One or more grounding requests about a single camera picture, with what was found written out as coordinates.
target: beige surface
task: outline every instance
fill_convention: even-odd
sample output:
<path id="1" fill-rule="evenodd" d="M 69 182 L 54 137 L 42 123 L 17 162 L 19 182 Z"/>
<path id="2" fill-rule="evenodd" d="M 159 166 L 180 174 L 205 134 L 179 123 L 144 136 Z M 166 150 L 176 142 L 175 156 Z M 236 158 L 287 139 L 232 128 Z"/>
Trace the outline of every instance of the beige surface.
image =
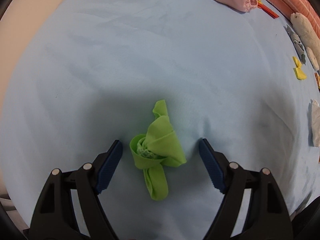
<path id="1" fill-rule="evenodd" d="M 0 21 L 0 114 L 12 70 L 33 35 L 62 0 L 13 0 Z"/>

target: silver screw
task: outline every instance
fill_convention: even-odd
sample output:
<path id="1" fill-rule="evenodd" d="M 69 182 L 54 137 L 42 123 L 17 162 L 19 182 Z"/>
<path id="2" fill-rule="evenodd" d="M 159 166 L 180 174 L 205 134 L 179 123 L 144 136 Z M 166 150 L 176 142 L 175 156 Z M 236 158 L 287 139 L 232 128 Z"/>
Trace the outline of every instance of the silver screw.
<path id="1" fill-rule="evenodd" d="M 60 172 L 59 169 L 54 169 L 54 170 L 52 170 L 51 174 L 52 174 L 52 175 L 58 175 L 59 172 Z"/>
<path id="2" fill-rule="evenodd" d="M 86 163 L 85 165 L 83 165 L 83 169 L 84 170 L 90 170 L 92 168 L 92 164 L 91 163 Z"/>
<path id="3" fill-rule="evenodd" d="M 267 169 L 267 168 L 263 168 L 262 169 L 262 173 L 265 174 L 265 175 L 269 175 L 270 174 L 270 170 Z"/>
<path id="4" fill-rule="evenodd" d="M 234 170 L 236 170 L 236 169 L 239 168 L 239 165 L 238 165 L 238 163 L 231 162 L 231 163 L 229 163 L 229 167 L 232 168 L 232 169 L 234 169 Z"/>

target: knotted green cloth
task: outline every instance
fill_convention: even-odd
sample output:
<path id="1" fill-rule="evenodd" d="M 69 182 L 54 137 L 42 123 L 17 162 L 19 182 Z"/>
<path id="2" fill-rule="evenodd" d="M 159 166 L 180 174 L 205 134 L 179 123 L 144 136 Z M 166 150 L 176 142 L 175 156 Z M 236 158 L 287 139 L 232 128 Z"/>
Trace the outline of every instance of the knotted green cloth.
<path id="1" fill-rule="evenodd" d="M 151 198 L 163 200 L 168 195 L 168 184 L 162 166 L 178 167 L 187 160 L 170 124 L 165 100 L 156 102 L 152 112 L 156 119 L 147 134 L 131 140 L 130 149 L 136 167 L 143 170 Z"/>

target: bedsheet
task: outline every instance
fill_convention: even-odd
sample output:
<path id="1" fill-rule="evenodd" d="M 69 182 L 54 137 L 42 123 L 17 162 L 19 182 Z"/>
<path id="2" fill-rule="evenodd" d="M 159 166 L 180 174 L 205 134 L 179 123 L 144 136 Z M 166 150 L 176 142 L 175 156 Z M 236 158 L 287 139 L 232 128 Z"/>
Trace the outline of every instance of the bedsheet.
<path id="1" fill-rule="evenodd" d="M 286 24 L 214 0 L 65 0 L 20 58 L 3 105 L 1 169 L 23 219 L 30 223 L 51 169 L 78 169 L 115 139 L 124 154 L 99 199 L 120 239 L 204 237 L 223 195 L 199 157 L 200 138 L 245 169 L 270 168 L 289 213 L 310 192 L 311 202 L 320 185 L 310 111 L 320 98 L 308 59 L 307 79 L 294 75 Z M 129 142 L 160 99 L 188 162 L 165 167 L 169 195 L 155 202 Z M 248 199 L 246 191 L 233 234 Z"/>

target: green fabric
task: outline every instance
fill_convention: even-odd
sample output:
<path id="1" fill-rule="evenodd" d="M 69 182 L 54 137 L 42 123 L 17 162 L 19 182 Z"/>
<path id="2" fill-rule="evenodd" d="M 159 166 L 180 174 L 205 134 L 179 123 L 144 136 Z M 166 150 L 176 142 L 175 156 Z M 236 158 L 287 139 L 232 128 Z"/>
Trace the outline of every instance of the green fabric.
<path id="1" fill-rule="evenodd" d="M 170 124 L 165 100 L 156 102 L 152 110 L 156 119 L 147 134 L 139 134 L 130 142 L 134 163 L 143 170 L 150 196 L 163 200 L 168 195 L 168 184 L 162 165 L 178 167 L 186 163 L 182 146 Z"/>

